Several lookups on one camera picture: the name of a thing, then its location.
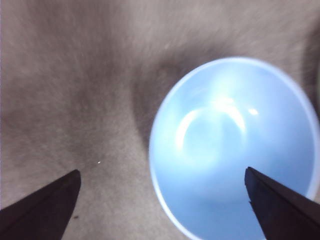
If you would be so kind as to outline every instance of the gray carpet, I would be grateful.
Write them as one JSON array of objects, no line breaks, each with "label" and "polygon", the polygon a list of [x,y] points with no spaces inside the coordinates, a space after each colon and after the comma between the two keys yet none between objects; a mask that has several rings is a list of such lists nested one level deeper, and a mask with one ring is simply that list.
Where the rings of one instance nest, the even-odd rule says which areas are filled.
[{"label": "gray carpet", "polygon": [[159,104],[194,67],[259,58],[316,105],[319,0],[2,0],[1,8],[1,204],[79,169],[64,240],[186,239],[158,203],[147,151]]}]

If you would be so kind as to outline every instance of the fabric surface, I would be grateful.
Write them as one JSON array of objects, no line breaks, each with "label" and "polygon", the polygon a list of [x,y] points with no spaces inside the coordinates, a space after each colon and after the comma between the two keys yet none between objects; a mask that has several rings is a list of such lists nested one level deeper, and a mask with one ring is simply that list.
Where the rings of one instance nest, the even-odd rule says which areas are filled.
[{"label": "fabric surface", "polygon": [[282,68],[316,105],[320,1],[2,0],[2,207],[79,169],[64,240],[187,239],[154,193],[150,129],[183,75],[228,56]]}]

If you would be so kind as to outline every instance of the blue bowl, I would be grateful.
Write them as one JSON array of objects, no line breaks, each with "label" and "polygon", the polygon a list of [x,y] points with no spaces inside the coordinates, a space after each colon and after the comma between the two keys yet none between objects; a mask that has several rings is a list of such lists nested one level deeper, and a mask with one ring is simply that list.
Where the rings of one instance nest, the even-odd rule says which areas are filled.
[{"label": "blue bowl", "polygon": [[265,239],[244,183],[248,166],[313,199],[320,181],[319,123],[278,68],[230,57],[194,69],[155,117],[149,160],[156,195],[191,239]]}]

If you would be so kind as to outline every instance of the bowl rim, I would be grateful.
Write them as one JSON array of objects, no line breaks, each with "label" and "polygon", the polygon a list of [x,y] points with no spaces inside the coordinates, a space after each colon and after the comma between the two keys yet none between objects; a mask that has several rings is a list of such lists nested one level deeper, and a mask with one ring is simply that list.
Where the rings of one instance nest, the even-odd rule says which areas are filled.
[{"label": "bowl rim", "polygon": [[[291,78],[287,73],[282,71],[280,68],[273,66],[272,64],[252,58],[252,57],[246,57],[246,56],[230,56],[230,57],[224,57],[219,58],[216,60],[209,61],[207,63],[204,63],[195,69],[188,72],[185,76],[183,76],[168,92],[168,94],[165,96],[164,100],[162,101],[159,109],[157,110],[157,113],[155,115],[155,118],[152,123],[151,133],[150,133],[150,139],[149,139],[149,146],[153,139],[153,132],[155,128],[155,123],[157,122],[157,119],[159,117],[159,113],[161,112],[161,109],[167,104],[167,102],[170,101],[171,97],[175,94],[175,92],[191,77],[193,77],[196,73],[210,68],[214,65],[222,64],[222,63],[245,63],[247,65],[252,65],[258,68],[262,68],[273,75],[275,75],[279,80],[283,81],[283,83],[294,93],[294,95],[298,98],[300,101],[302,108],[306,114],[306,117],[308,119],[312,138],[313,138],[313,147],[314,147],[314,163],[313,163],[313,170],[312,170],[312,177],[309,183],[308,190],[306,192],[306,197],[314,200],[314,198],[317,195],[317,191],[320,186],[320,127],[319,127],[319,120],[316,114],[316,111],[311,104],[309,98],[307,97],[304,90],[296,83],[293,78]],[[156,196],[166,213],[166,215],[169,217],[169,219],[172,221],[172,223],[188,238],[192,240],[201,240],[202,238],[196,236],[192,232],[190,232],[188,229],[186,229],[173,215],[173,213],[170,211],[169,207],[166,204],[166,201],[162,195],[162,192],[160,190],[158,180],[156,177],[155,169],[153,166],[153,161],[151,160],[151,151],[149,147],[148,151],[148,158],[149,158],[149,169],[151,174],[151,180],[152,184],[156,193]]]}]

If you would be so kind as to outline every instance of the plastic bowl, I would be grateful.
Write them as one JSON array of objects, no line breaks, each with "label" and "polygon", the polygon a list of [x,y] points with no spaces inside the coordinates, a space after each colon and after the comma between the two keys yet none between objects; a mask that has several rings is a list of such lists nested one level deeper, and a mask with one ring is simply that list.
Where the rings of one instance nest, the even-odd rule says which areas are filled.
[{"label": "plastic bowl", "polygon": [[245,57],[206,63],[171,89],[156,114],[149,143],[156,195],[191,239],[265,239],[246,167],[313,199],[319,136],[308,98],[278,68]]}]

